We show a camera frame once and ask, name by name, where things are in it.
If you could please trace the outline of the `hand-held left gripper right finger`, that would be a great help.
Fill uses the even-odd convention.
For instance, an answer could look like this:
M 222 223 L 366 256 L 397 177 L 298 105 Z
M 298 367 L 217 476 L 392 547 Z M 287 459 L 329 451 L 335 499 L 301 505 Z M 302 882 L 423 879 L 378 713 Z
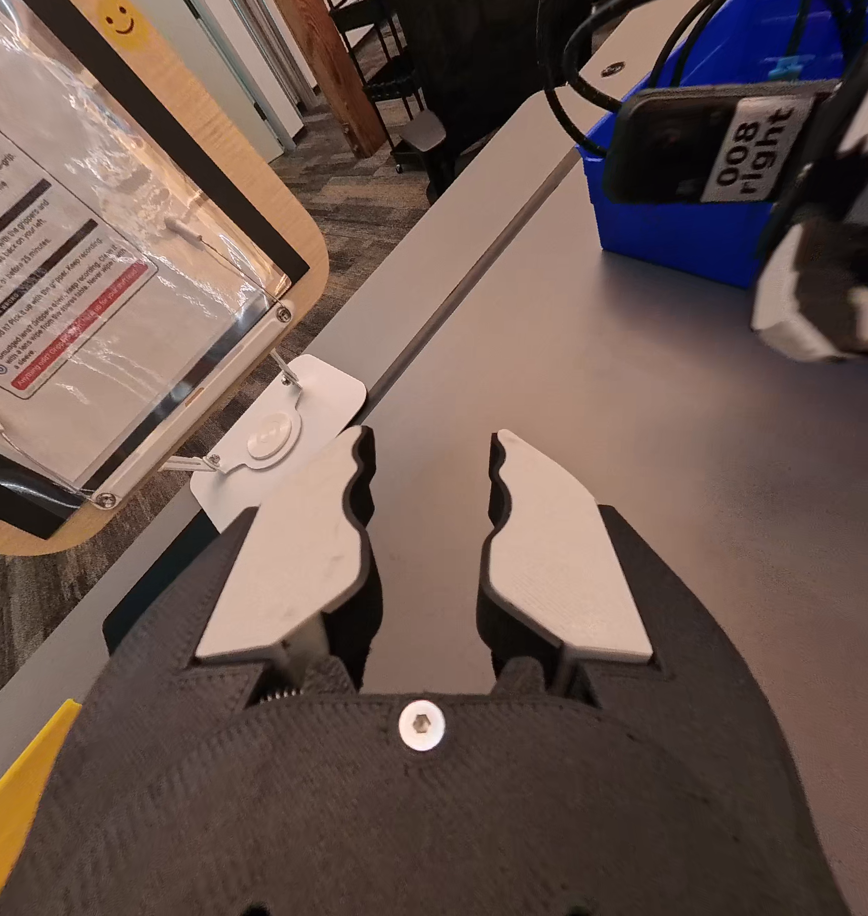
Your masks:
M 489 457 L 480 596 L 564 660 L 646 665 L 653 648 L 592 493 L 509 429 Z

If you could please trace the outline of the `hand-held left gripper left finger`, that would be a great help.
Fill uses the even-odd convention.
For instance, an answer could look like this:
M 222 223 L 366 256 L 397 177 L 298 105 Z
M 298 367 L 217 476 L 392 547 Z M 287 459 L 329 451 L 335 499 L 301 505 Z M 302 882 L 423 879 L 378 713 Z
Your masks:
M 369 581 L 369 482 L 375 441 L 351 427 L 281 482 L 256 509 L 204 628 L 203 663 L 305 665 L 330 653 L 324 614 Z

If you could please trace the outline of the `blue storage bin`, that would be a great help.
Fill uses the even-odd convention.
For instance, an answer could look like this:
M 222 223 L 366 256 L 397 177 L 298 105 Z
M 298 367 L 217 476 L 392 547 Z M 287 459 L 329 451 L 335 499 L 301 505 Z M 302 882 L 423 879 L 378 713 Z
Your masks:
M 604 117 L 579 144 L 606 251 L 740 289 L 761 269 L 763 238 L 724 238 L 692 223 L 696 207 L 627 205 L 604 194 L 615 118 L 647 90 L 802 83 L 842 78 L 868 41 L 868 2 L 692 2 L 646 76 L 623 98 L 591 86 Z

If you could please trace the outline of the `yellow storage bin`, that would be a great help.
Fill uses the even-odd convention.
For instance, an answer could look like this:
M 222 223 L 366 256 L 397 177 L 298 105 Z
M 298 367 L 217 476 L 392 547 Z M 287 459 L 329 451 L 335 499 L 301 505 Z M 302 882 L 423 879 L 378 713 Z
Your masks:
M 21 854 L 40 797 L 81 704 L 66 700 L 0 778 L 0 892 Z

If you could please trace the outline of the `wooden sign board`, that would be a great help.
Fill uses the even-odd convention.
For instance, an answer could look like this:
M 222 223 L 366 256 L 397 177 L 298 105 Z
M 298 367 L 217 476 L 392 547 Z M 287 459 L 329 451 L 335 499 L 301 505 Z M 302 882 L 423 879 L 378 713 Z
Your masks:
M 318 302 L 329 277 L 327 246 L 306 209 L 148 17 L 142 16 L 142 38 L 126 41 L 105 29 L 103 2 L 27 6 L 247 237 L 278 264 L 289 261 L 279 249 L 286 242 L 309 267 L 284 296 L 292 317 L 262 319 L 256 340 L 237 346 L 195 384 L 178 413 L 145 442 L 144 457 L 165 459 L 236 395 L 270 347 Z

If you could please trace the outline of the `yellow smiley sticker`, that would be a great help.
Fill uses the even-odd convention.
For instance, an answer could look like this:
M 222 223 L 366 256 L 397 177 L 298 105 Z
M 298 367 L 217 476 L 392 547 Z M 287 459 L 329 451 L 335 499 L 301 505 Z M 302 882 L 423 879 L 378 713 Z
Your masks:
M 131 1 L 97 1 L 96 17 L 102 33 L 120 52 L 144 52 L 151 43 L 152 27 Z

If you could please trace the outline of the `wooden post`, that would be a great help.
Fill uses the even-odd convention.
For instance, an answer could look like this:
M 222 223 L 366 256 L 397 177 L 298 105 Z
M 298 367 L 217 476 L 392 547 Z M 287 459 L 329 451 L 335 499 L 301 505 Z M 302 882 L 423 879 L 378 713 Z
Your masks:
M 386 144 L 385 132 L 326 3 L 276 1 L 275 5 L 316 77 L 352 154 L 372 157 Z

